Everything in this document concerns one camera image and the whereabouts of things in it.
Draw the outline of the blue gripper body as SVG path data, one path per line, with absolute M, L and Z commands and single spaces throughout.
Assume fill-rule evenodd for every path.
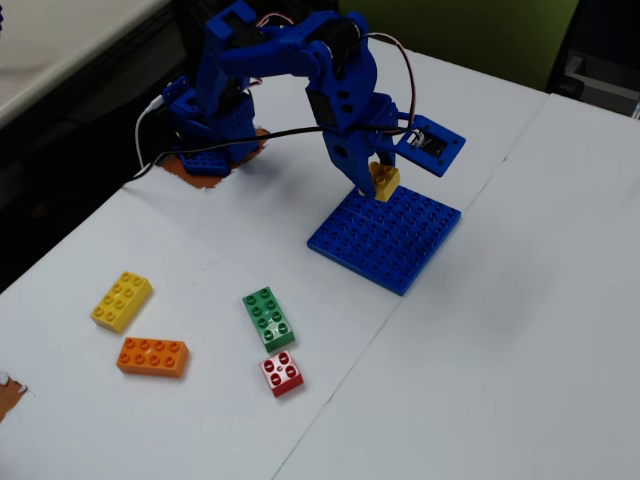
M 415 129 L 414 119 L 389 95 L 377 93 L 371 79 L 342 85 L 329 75 L 310 76 L 306 94 L 330 151 L 389 151 Z

